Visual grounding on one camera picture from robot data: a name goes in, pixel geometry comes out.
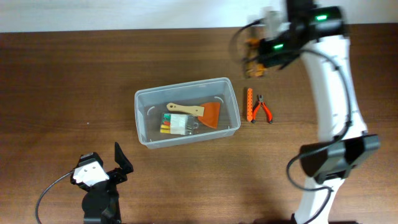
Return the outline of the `orange perforated plastic bar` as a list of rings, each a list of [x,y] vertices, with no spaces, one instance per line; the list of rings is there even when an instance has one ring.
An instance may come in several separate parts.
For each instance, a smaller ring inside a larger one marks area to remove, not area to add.
[[[247,89],[247,104],[246,104],[246,119],[248,122],[252,121],[252,88]]]

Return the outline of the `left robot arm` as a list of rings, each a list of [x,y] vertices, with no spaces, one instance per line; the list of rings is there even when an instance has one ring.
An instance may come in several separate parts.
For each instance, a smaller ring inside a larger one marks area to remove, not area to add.
[[[106,172],[98,153],[81,156],[79,172],[73,178],[86,191],[82,200],[84,223],[122,222],[117,185],[127,181],[127,175],[134,168],[117,142],[114,143],[114,160],[119,166]]]

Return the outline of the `clear screwdriver bit case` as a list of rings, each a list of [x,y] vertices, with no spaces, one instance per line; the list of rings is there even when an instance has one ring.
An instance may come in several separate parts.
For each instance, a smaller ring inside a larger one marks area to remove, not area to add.
[[[190,136],[199,127],[195,117],[190,114],[164,113],[160,125],[160,132],[164,134],[175,134]]]

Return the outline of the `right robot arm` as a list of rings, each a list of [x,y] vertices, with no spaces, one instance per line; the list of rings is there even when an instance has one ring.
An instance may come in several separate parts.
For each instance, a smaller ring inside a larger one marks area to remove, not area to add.
[[[261,40],[257,61],[286,67],[300,58],[315,101],[318,142],[304,145],[294,157],[306,176],[292,223],[327,223],[338,189],[351,171],[380,148],[361,115],[351,76],[350,40],[338,6],[312,0],[286,3],[287,23],[267,20],[270,37]]]

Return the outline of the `wooden handled orange scraper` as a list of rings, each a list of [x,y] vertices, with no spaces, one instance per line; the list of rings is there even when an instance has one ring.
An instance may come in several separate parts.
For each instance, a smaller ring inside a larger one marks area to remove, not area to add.
[[[194,115],[199,122],[209,128],[217,129],[220,115],[221,103],[207,102],[200,106],[183,106],[175,103],[168,103],[167,109],[174,112],[182,112]]]

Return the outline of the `clear plastic storage container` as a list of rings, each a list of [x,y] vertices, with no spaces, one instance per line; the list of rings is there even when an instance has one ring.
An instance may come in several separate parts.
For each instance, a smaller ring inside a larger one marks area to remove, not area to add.
[[[228,78],[139,90],[134,102],[137,135],[149,149],[232,136],[241,125]]]

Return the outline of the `orange black long-nose pliers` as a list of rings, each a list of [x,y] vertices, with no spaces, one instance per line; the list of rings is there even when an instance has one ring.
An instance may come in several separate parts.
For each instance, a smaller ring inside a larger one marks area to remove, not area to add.
[[[249,35],[245,41],[244,74],[246,78],[261,78],[266,73],[263,64],[257,62],[260,38],[255,27],[249,28]]]

